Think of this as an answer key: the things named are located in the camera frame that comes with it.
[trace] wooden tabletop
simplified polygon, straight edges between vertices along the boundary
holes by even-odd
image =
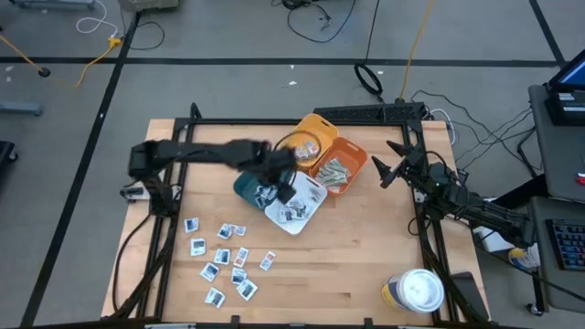
[[[146,139],[170,139],[173,123],[173,120],[152,120]],[[427,149],[441,154],[449,167],[455,168],[445,123],[424,122],[423,127]],[[292,128],[198,125],[193,141],[224,143],[250,138],[275,143]],[[341,136],[364,148],[369,155],[391,166],[399,163],[399,157],[385,141],[402,143],[400,128],[338,128]],[[430,161],[438,159],[430,155]],[[368,160],[344,195],[328,197],[304,230],[298,236],[291,236],[234,193],[233,182],[238,175],[224,165],[189,165],[164,321],[228,323],[231,315],[239,315],[248,324],[362,324],[366,317],[371,317],[374,324],[431,324],[429,315],[393,309],[381,297],[385,279],[422,268],[419,240],[407,231],[414,209],[410,189],[403,180],[397,179],[388,189],[382,189],[378,172]],[[121,243],[144,219],[147,209],[144,202],[129,205]],[[186,234],[183,224],[186,218],[199,218],[199,231]],[[223,223],[247,227],[246,236],[220,239],[217,233]],[[149,220],[122,256],[118,303],[123,302],[144,274],[153,225],[154,220]],[[451,272],[470,271],[487,305],[469,229],[449,219],[441,225]],[[190,256],[189,240],[194,238],[206,240],[205,255]],[[205,264],[213,260],[216,249],[231,249],[233,261],[239,247],[250,250],[244,270],[259,287],[249,302],[238,295],[230,281],[231,263],[218,265],[220,271],[213,283],[199,276]],[[259,264],[268,250],[277,256],[271,269],[263,271]],[[211,287],[226,294],[220,309],[204,303]],[[152,314],[154,309],[157,288],[158,278],[151,286],[147,314]],[[112,283],[103,305],[104,315],[112,313],[111,294]]]

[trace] can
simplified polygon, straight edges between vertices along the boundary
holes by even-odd
[[[540,266],[540,255],[538,254],[538,244],[530,246],[527,249],[514,248],[508,252],[510,262],[520,269],[534,269]]]
[[[390,277],[382,287],[386,304],[415,313],[431,313],[441,307],[445,291],[439,277],[415,269]]]

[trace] floor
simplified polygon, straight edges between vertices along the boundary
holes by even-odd
[[[117,1],[102,2],[108,20],[122,29]],[[380,64],[371,68],[387,100],[399,94],[426,4],[380,3],[369,57]],[[559,51],[545,37],[534,4],[542,10]],[[291,21],[302,32],[323,38],[341,25],[351,5],[351,0],[323,1],[333,17],[332,26],[323,32],[323,22],[312,8],[295,12]],[[320,106],[376,103],[352,70],[366,54],[375,7],[374,0],[356,1],[337,38],[316,44],[293,34],[286,26],[288,11],[270,6],[268,0],[182,1],[176,10],[140,18],[140,23],[155,21],[165,30],[161,47],[130,50],[119,78],[112,75],[120,55],[117,48],[90,69],[77,89],[40,78],[10,48],[0,46],[0,99],[35,101],[44,108],[40,117],[0,114],[0,140],[15,142],[20,154],[0,194],[0,327],[20,324],[70,189],[83,176],[78,168],[87,163],[79,195],[69,196],[69,202],[78,196],[77,202],[34,324],[99,317],[126,209],[118,190],[128,182],[129,148],[143,140],[149,120],[187,116],[192,101],[207,118],[300,118]],[[53,77],[72,82],[84,63],[107,48],[112,33],[104,26],[84,35],[75,23],[101,12],[99,6],[94,13],[59,6],[21,9],[0,0],[0,26],[4,36],[50,68]],[[447,95],[494,130],[528,108],[527,87],[549,80],[558,71],[559,55],[569,60],[585,48],[583,15],[585,3],[580,0],[437,1],[415,56],[424,60],[415,61],[406,96],[416,90]],[[124,17],[128,26],[133,15]],[[82,28],[92,27],[85,23]],[[137,30],[132,45],[149,47],[159,37],[160,31],[147,25]],[[116,83],[113,95],[105,92]],[[482,138],[487,135],[441,98],[419,93],[416,100],[444,109]],[[90,135],[96,133],[96,122],[103,126],[91,152],[87,141],[96,137]],[[532,124],[528,115],[507,136]],[[500,144],[467,166],[485,147],[463,154],[476,141],[465,126],[456,123],[454,128],[453,150],[455,156],[463,155],[457,164],[470,172],[471,190],[498,196],[529,179],[527,170]],[[518,138],[507,144],[516,148]],[[538,166],[534,137],[525,150]],[[481,253],[478,257],[492,316],[500,324],[548,328],[585,321],[585,315],[560,310],[542,318],[526,313],[523,305],[534,300],[530,280]]]

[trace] keyboard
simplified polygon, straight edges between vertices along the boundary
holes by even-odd
[[[422,120],[426,115],[423,102],[316,108],[313,111],[329,121],[352,122],[383,122],[383,112],[386,114],[386,122],[399,123]]]
[[[585,271],[585,220],[548,219],[547,228],[559,267]]]

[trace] orange basket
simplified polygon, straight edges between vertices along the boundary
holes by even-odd
[[[367,161],[367,152],[361,147],[349,142],[343,137],[337,137],[333,140],[331,147],[324,154],[319,162],[309,171],[309,175],[316,179],[319,174],[319,168],[329,161],[338,158],[339,162],[349,170],[351,176],[347,178],[347,184],[340,186],[339,192],[327,189],[327,193],[332,196],[341,196],[349,188],[351,182],[356,179],[357,173]]]
[[[299,161],[299,168],[304,172],[307,172],[314,166],[314,164],[317,163],[317,161],[319,161],[319,158],[321,158],[323,154],[327,152],[329,147],[331,147],[333,140],[337,137],[337,135],[339,135],[339,131],[332,123],[325,120],[320,115],[312,113],[305,116],[292,131],[306,131],[313,133],[315,136],[317,136],[319,143],[321,144],[321,153],[319,153],[315,158],[311,160]],[[306,133],[297,133],[292,135],[286,144],[291,147],[297,147],[305,145],[307,142],[316,143],[314,137],[311,135]]]

